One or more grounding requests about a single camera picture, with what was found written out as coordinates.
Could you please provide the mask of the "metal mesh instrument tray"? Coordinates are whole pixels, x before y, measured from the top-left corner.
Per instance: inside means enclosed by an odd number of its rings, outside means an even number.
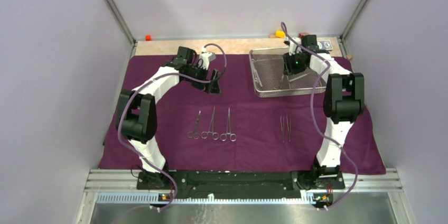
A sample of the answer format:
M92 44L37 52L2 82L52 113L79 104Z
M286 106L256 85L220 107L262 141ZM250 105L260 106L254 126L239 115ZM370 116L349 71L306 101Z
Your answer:
M313 84L315 83L318 74L309 68L299 74L292 76L285 75L284 89L278 89L284 69L283 54L287 51L288 48L254 49L249 51L249 64L253 77L254 90L258 97L268 98L311 94ZM262 81L262 88L255 83L255 69L258 71ZM310 74L293 82L288 81L288 79L292 79L304 73Z

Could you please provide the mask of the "blue playing card deck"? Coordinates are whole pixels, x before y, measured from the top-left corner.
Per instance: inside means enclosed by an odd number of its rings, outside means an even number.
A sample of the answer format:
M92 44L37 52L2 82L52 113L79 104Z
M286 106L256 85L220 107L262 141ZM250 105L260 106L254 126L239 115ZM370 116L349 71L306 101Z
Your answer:
M330 40L318 40L318 47L320 50L333 50L333 45Z

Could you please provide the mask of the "purple cloth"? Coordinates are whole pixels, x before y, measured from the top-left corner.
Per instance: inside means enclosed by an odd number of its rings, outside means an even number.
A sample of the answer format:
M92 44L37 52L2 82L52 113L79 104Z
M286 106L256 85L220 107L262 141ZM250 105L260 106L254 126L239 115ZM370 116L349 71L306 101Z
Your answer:
M290 172L309 170L322 144L318 130L326 117L323 95L260 98L255 95L247 55L229 55L227 70L219 80L221 94L207 94L182 81L156 105L156 141L173 170L221 170ZM214 129L226 131L228 108L235 142L201 138L207 131L213 108ZM198 139L187 138L201 111ZM292 118L288 142L286 115ZM285 119L282 142L280 117Z

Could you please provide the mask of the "steel forceps clamp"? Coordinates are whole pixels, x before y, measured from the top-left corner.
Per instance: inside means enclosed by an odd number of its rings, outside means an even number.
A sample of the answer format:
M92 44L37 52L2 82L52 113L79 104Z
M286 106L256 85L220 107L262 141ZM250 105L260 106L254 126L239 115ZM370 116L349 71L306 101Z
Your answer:
M207 131L203 131L201 133L201 138L206 139L209 136L213 139L213 140L218 140L219 138L219 134L215 131L214 129L214 117L215 117L215 113L216 113L216 108L213 108L212 111L212 115L211 115L211 119L210 119L210 125Z

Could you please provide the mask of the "steel needle holder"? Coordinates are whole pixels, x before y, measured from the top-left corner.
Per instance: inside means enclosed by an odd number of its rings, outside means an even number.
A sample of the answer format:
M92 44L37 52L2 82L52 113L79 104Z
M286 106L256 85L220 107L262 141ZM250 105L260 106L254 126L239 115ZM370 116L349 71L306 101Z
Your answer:
M292 134L292 118L289 114L286 115L286 128L287 128L287 138L288 142L291 142Z

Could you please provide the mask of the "steel curved tweezers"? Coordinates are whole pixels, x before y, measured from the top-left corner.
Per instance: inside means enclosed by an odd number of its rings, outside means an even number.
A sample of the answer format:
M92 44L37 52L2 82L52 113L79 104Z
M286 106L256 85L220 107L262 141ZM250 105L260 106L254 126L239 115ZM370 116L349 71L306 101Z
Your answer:
M281 123L281 133L282 133L282 142L285 142L285 119L283 116L280 117L280 123Z

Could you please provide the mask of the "small steel hemostat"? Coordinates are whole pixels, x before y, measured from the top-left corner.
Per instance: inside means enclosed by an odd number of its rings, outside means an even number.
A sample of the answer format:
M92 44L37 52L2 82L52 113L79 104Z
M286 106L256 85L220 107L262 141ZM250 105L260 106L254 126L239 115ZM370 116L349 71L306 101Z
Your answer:
M281 77L281 81L280 81L280 83L279 83L279 87L278 87L278 89L279 89L279 90L282 90L282 89L284 89L284 85L285 85L285 83L284 83L284 82L285 82L285 78L286 78L286 77L285 77L285 75L283 74L283 75L282 75L282 77Z

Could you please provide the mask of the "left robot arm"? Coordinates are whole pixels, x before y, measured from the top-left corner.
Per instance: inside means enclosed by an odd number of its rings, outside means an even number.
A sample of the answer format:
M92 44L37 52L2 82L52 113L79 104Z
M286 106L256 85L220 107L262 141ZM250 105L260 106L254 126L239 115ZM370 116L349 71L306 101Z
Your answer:
M208 94L220 94L219 79L224 70L209 72L210 63L216 54L204 46L201 53L194 49L179 47L170 61L164 62L156 73L142 85L132 90L123 90L117 104L116 129L120 143L135 152L142 161L142 168L149 173L149 181L157 189L169 183L169 174L164 171L166 159L160 152L155 134L157 131L156 104L181 81Z

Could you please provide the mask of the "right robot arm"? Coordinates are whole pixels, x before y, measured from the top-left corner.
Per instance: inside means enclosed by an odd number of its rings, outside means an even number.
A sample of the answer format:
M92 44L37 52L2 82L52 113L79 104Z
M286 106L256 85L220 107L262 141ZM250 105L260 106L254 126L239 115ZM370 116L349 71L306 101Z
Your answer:
M318 74L315 83L326 84L323 112L326 128L323 142L309 172L311 184L324 188L340 173L340 155L346 136L365 108L365 79L339 65L328 51L319 48L316 35L285 37L289 51L283 55L284 74L292 76L306 69Z

